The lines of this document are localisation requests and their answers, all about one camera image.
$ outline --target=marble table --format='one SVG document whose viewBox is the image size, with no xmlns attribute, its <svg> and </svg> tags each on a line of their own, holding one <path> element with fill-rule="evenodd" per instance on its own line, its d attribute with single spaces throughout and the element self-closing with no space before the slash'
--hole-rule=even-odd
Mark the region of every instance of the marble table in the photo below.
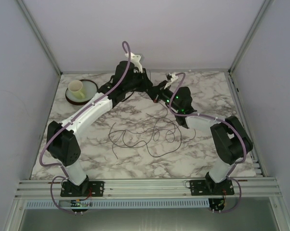
<svg viewBox="0 0 290 231">
<path fill-rule="evenodd" d="M 165 73 L 148 75 L 155 85 L 166 79 Z M 70 81 L 90 79 L 101 86 L 110 77 L 111 74 L 63 75 L 48 123 L 53 120 L 60 122 L 81 108 L 65 99 Z M 187 73 L 183 86 L 190 88 L 192 106 L 199 112 L 222 117 L 237 114 L 223 72 Z M 170 122 L 175 118 L 163 104 L 153 103 L 147 97 L 135 92 L 126 102 L 100 117 L 83 134 L 80 163 L 90 179 L 195 178 L 204 177 L 213 166 L 218 156 L 212 137 L 193 129 L 178 129 Z M 115 132 L 109 137 L 111 128 Z M 123 140 L 129 146 L 139 143 L 134 148 L 124 148 Z M 45 143 L 46 132 L 40 152 Z M 43 161 L 55 162 L 48 152 Z M 57 175 L 63 175 L 59 167 L 45 168 L 37 160 L 31 178 L 50 180 Z M 232 173 L 234 177 L 255 175 L 250 155 Z"/>
</svg>

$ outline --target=mug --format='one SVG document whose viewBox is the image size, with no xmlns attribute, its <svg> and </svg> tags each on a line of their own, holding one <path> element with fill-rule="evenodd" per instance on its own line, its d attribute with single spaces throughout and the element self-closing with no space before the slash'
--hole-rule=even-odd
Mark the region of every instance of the mug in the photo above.
<svg viewBox="0 0 290 231">
<path fill-rule="evenodd" d="M 68 90 L 79 100 L 85 99 L 85 89 L 82 81 L 73 80 L 68 85 Z"/>
</svg>

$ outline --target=white bracket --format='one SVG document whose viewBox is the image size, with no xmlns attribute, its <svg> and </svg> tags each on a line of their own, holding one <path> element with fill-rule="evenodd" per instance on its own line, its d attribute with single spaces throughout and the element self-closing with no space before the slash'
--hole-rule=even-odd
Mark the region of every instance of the white bracket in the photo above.
<svg viewBox="0 0 290 231">
<path fill-rule="evenodd" d="M 139 55 L 139 54 L 133 54 L 131 52 L 131 63 L 134 64 L 134 66 L 136 66 L 138 69 L 139 69 L 139 72 L 140 73 L 143 73 L 143 67 L 140 63 L 140 60 L 141 60 L 142 56 Z"/>
<path fill-rule="evenodd" d="M 178 80 L 178 76 L 175 75 L 175 73 L 169 74 L 171 76 L 171 79 L 168 81 L 168 83 L 164 86 L 164 89 L 168 88 L 173 82 Z"/>
</svg>

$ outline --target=black mounting plate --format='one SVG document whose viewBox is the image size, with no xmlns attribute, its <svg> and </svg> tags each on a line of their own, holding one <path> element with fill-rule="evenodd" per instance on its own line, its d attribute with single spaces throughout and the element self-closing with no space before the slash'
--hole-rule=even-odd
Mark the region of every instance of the black mounting plate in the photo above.
<svg viewBox="0 0 290 231">
<path fill-rule="evenodd" d="M 88 187 L 84 193 L 80 193 L 76 190 L 76 186 L 69 181 L 63 182 L 63 186 L 60 192 L 61 197 L 87 197 L 90 189 L 92 191 L 92 197 L 102 197 L 105 189 L 104 181 L 89 181 Z"/>
<path fill-rule="evenodd" d="M 225 180 L 223 185 L 219 185 L 214 192 L 210 192 L 206 186 L 205 180 L 190 180 L 190 191 L 192 196 L 208 196 L 208 195 L 223 195 L 223 190 L 226 191 L 226 195 L 234 195 L 234 187 L 231 180 Z"/>
</svg>

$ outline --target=gray floor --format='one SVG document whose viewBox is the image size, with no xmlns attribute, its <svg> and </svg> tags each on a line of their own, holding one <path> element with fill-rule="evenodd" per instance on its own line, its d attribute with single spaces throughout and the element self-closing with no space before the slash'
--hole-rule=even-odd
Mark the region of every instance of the gray floor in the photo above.
<svg viewBox="0 0 290 231">
<path fill-rule="evenodd" d="M 227 199 L 228 206 L 235 200 Z M 205 208 L 101 209 L 84 216 L 59 210 L 27 210 L 20 231 L 277 231 L 268 199 L 243 198 L 227 214 Z"/>
</svg>

